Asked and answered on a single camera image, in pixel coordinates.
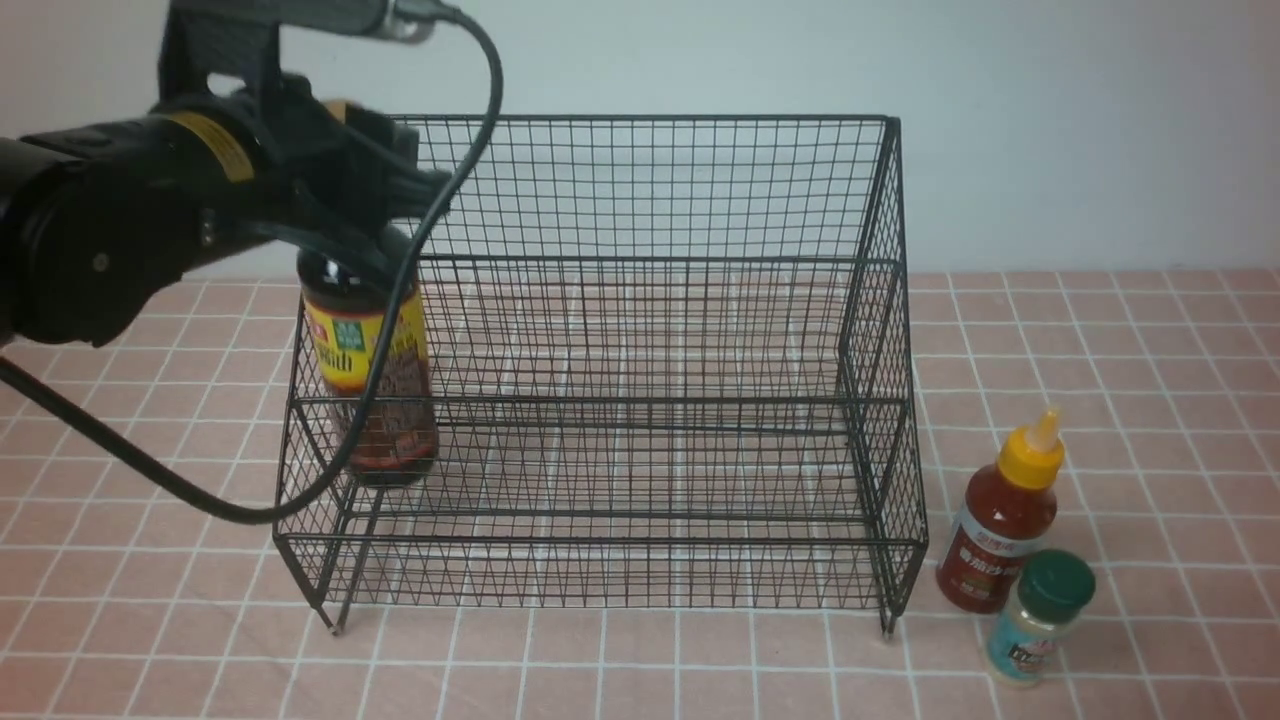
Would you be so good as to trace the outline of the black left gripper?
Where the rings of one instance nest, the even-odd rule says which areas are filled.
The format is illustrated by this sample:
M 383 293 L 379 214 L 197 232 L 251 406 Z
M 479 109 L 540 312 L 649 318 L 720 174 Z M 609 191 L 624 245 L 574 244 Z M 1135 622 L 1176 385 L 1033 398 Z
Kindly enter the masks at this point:
M 159 108 L 209 111 L 247 135 L 253 178 L 212 204 L 215 227 L 328 258 L 388 291 L 410 255 L 387 240 L 425 213 L 451 174 L 419 168 L 419 135 L 352 102 L 324 102 L 282 67 L 285 27 L 415 45 L 433 1 L 173 1 L 157 63 Z

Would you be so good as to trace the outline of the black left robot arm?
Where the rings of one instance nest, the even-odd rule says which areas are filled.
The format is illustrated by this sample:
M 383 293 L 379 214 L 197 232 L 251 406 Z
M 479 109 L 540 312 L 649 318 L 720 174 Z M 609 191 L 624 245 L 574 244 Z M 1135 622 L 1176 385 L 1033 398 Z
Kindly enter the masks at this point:
M 429 209 L 413 132 L 283 70 L 287 26 L 421 44 L 430 1 L 173 1 L 142 117 L 3 141 L 3 337 L 113 342 L 187 273 L 274 241 L 379 293 L 408 254 L 389 224 Z

